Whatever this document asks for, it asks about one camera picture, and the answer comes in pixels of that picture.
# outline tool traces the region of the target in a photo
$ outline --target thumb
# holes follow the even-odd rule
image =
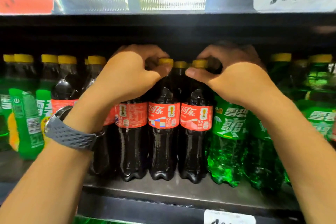
[[[171,70],[171,65],[169,64],[164,64],[161,66],[157,66],[156,68],[146,71],[147,73],[147,78],[150,82],[156,83],[158,80],[161,78],[165,77]]]
[[[199,69],[194,67],[188,68],[185,71],[185,75],[197,81],[204,82],[205,84],[208,84],[210,80],[216,77],[215,74],[209,73],[205,69]]]

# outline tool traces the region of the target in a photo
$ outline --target bottle cap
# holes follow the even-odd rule
[[[14,54],[15,62],[33,63],[34,58],[29,54]]]
[[[271,61],[278,62],[278,61],[285,61],[290,62],[292,60],[292,54],[291,53],[276,53],[272,54]]]
[[[163,64],[170,64],[171,66],[174,65],[174,60],[173,59],[166,59],[166,58],[161,58],[159,59],[159,65]]]
[[[3,55],[4,62],[15,62],[14,55],[12,54],[4,54]]]
[[[58,63],[60,64],[77,64],[77,59],[74,56],[60,55],[58,56]]]
[[[174,62],[174,67],[187,68],[187,62],[185,62],[185,61],[175,61]]]
[[[297,66],[300,66],[300,67],[307,67],[308,60],[307,59],[298,59],[298,60],[294,60],[293,63],[295,63]]]
[[[57,55],[42,54],[41,60],[42,60],[42,63],[58,63]]]
[[[192,61],[192,66],[195,68],[207,68],[208,61],[205,59],[198,59]]]
[[[103,56],[89,56],[88,61],[90,65],[105,65],[106,59]]]
[[[311,56],[309,59],[311,63],[330,63],[333,56],[331,54],[317,54]]]

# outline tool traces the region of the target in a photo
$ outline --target wristwatch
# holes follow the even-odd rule
[[[62,107],[50,117],[45,126],[45,136],[69,148],[93,151],[97,138],[104,135],[104,130],[86,134],[65,125],[63,120],[71,109],[72,106]]]

